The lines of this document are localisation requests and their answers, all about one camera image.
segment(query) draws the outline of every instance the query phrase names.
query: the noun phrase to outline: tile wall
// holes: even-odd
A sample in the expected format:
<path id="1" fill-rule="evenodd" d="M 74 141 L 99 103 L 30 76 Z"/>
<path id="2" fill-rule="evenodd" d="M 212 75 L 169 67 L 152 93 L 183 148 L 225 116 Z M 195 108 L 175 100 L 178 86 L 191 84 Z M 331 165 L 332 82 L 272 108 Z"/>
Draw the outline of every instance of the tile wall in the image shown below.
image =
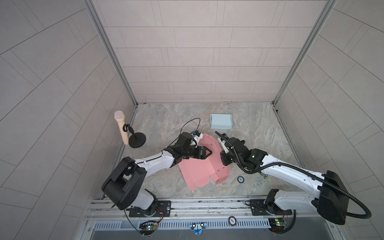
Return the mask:
<path id="1" fill-rule="evenodd" d="M 136 99 L 272 101 L 325 1 L 93 0 Z"/>
<path id="2" fill-rule="evenodd" d="M 0 238 L 69 240 L 131 102 L 81 0 L 0 1 Z"/>
<path id="3" fill-rule="evenodd" d="M 347 217 L 350 240 L 384 239 L 383 12 L 383 1 L 339 0 L 277 104 L 306 167 L 336 172 L 370 208 L 369 220 Z"/>

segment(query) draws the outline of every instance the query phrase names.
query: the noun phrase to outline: light blue box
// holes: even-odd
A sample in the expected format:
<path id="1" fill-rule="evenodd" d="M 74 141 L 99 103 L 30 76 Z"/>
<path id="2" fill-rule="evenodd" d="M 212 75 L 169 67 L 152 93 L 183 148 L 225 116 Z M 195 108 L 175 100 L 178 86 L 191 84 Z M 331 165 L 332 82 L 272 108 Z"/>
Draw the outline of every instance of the light blue box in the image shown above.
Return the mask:
<path id="1" fill-rule="evenodd" d="M 232 129 L 231 114 L 216 114 L 211 113 L 211 128 L 212 129 Z"/>

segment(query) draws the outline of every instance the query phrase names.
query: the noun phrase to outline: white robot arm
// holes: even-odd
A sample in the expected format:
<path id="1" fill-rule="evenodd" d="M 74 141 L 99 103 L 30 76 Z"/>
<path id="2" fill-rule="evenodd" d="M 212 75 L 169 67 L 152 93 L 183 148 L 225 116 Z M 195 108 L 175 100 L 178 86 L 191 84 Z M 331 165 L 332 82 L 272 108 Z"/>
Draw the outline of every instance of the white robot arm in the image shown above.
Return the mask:
<path id="1" fill-rule="evenodd" d="M 268 174 L 304 190 L 285 192 L 272 189 L 264 201 L 264 206 L 255 207 L 277 215 L 291 209 L 317 211 L 325 219 L 341 225 L 345 223 L 346 216 L 371 216 L 369 209 L 347 192 L 336 173 L 327 171 L 322 174 L 299 168 L 259 149 L 248 150 L 244 146 L 244 140 L 228 138 L 218 132 L 216 134 L 219 135 L 218 140 L 224 148 L 221 159 L 225 166 L 235 162 L 245 173 Z M 212 152 L 206 147 L 198 146 L 202 136 L 198 131 L 192 134 L 183 132 L 175 145 L 165 148 L 159 154 L 136 160 L 124 158 L 103 184 L 103 192 L 120 210 L 132 206 L 143 210 L 145 215 L 152 215 L 156 210 L 157 199 L 150 191 L 140 190 L 143 180 L 157 171 L 175 166 L 183 158 L 206 159 Z M 366 214 L 347 213 L 349 199 L 360 205 Z"/>

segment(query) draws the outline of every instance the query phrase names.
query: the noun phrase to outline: small round disc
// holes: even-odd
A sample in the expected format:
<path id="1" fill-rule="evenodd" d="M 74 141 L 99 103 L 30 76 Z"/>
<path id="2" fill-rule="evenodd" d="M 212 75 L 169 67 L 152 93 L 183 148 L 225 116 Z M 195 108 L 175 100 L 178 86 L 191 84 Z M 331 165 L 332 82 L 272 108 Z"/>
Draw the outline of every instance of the small round disc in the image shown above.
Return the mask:
<path id="1" fill-rule="evenodd" d="M 229 225 L 231 225 L 231 226 L 236 226 L 237 220 L 236 220 L 236 218 L 235 218 L 234 216 L 230 216 L 230 217 L 228 218 L 228 223 L 229 223 Z"/>
<path id="2" fill-rule="evenodd" d="M 243 183 L 243 182 L 244 182 L 244 177 L 242 177 L 242 176 L 238 176 L 238 177 L 237 177 L 237 181 L 238 181 L 239 183 Z"/>

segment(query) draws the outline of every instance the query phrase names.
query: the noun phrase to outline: ventilation grille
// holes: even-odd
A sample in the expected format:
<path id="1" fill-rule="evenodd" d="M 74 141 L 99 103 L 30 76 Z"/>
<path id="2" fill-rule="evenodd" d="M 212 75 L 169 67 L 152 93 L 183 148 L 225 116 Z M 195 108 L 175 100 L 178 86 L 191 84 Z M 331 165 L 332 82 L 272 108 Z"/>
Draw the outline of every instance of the ventilation grille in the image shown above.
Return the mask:
<path id="1" fill-rule="evenodd" d="M 131 220 L 136 228 L 139 227 L 138 220 Z M 237 219 L 236 226 L 230 226 L 227 218 L 212 219 L 164 219 L 159 223 L 158 230 L 185 230 L 194 223 L 206 223 L 207 229 L 226 229 L 226 228 L 271 228 L 267 218 L 240 218 Z M 132 225 L 124 220 L 96 221 L 95 231 L 106 230 L 134 230 Z"/>
<path id="2" fill-rule="evenodd" d="M 119 229 L 121 221 L 96 221 L 95 229 Z"/>
<path id="3" fill-rule="evenodd" d="M 241 218 L 237 219 L 236 226 L 228 224 L 228 219 L 185 219 L 185 220 L 163 220 L 158 226 L 158 229 L 176 230 L 186 229 L 193 223 L 206 223 L 207 229 L 225 229 L 225 228 L 271 228 L 267 218 Z"/>

